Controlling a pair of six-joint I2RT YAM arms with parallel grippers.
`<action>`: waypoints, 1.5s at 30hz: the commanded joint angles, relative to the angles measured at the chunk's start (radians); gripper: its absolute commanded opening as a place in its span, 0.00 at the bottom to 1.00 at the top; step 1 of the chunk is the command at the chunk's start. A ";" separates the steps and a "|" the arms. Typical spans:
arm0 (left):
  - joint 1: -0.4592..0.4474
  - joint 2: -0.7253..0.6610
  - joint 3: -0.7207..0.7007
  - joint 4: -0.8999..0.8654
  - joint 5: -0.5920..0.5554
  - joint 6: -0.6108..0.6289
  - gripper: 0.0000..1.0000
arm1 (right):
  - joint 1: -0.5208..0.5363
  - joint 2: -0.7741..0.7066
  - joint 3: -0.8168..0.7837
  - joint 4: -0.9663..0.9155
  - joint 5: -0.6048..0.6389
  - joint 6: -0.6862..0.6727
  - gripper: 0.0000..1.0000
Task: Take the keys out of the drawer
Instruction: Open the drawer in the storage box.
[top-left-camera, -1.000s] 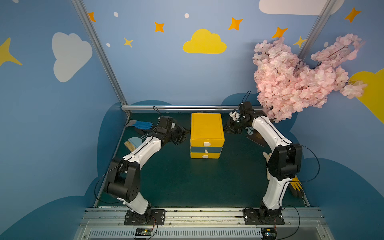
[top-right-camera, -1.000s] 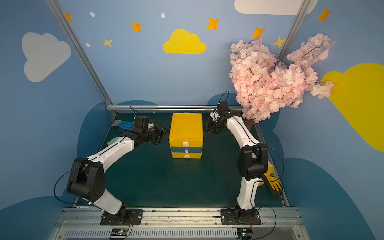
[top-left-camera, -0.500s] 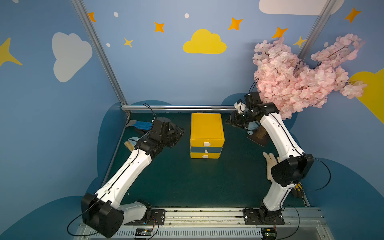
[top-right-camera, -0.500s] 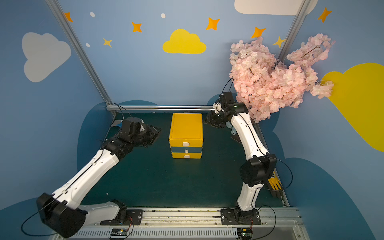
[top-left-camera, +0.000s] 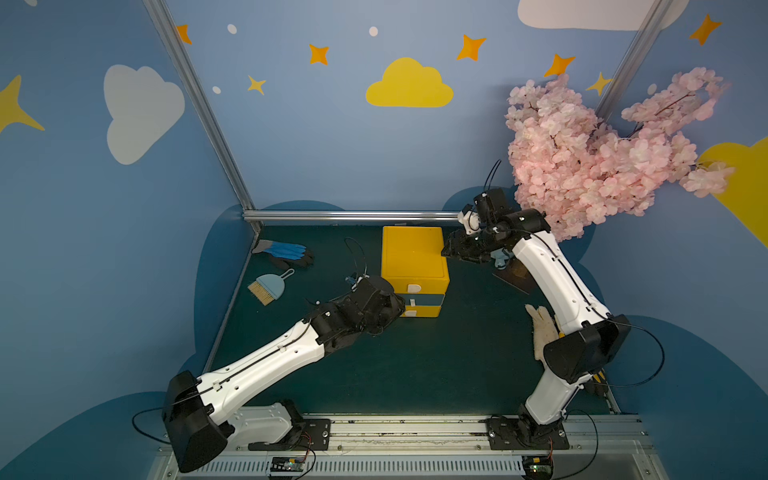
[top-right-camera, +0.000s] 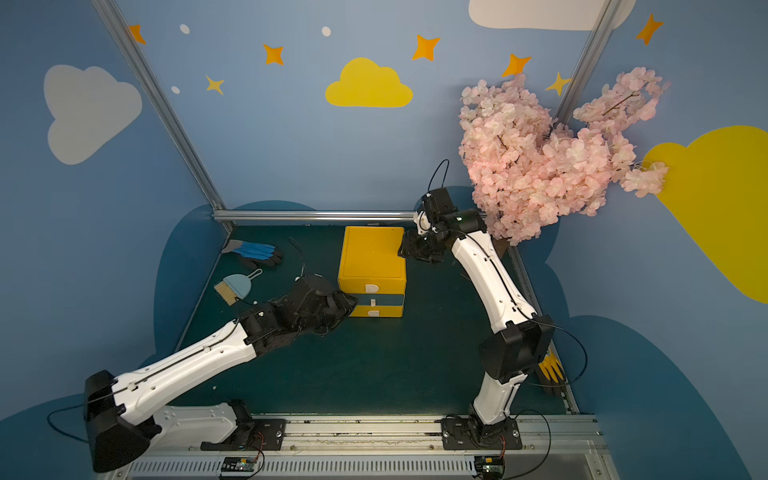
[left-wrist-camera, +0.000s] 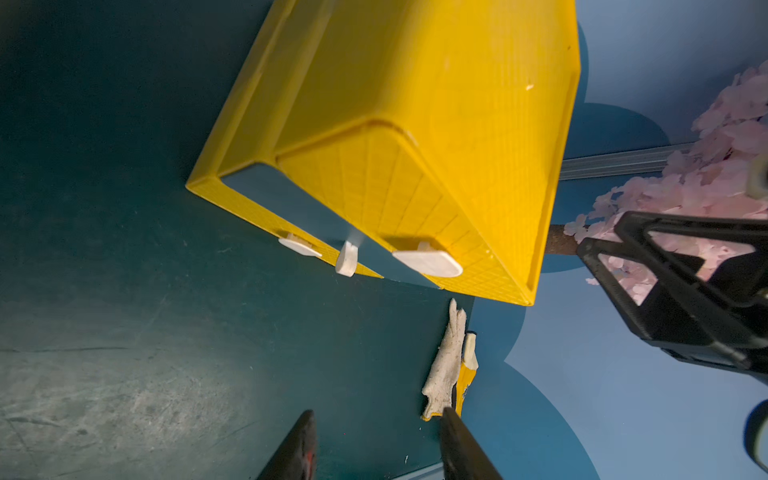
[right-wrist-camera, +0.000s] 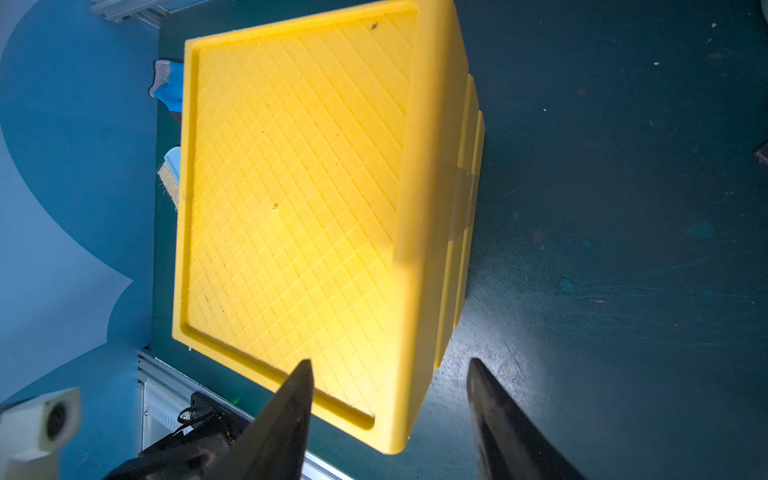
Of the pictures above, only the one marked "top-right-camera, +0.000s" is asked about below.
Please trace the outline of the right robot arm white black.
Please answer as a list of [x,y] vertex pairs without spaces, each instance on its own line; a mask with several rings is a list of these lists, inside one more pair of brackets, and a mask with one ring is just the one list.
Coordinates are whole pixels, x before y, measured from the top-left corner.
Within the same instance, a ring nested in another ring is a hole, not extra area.
[[451,253],[487,312],[492,335],[479,346],[484,378],[464,425],[473,444],[492,445],[507,427],[521,384],[548,354],[554,323],[520,293],[479,211],[458,210],[448,190],[439,188],[422,196],[414,223],[398,255],[434,264]]

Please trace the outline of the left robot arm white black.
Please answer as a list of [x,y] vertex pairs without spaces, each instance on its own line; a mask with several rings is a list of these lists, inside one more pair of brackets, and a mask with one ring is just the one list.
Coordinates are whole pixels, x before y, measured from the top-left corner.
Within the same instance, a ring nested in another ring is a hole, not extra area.
[[92,468],[106,473],[149,450],[163,428],[155,414],[180,395],[237,365],[327,334],[351,315],[354,296],[319,275],[298,278],[283,296],[261,302],[211,335],[147,367],[85,381],[83,417]]

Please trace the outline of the yellow drawer cabinet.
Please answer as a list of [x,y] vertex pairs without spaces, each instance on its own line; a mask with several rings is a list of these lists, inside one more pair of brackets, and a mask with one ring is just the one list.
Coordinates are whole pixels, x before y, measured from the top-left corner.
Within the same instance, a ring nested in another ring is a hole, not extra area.
[[402,227],[345,228],[338,284],[357,299],[351,317],[403,316],[406,262],[398,252],[404,233]]

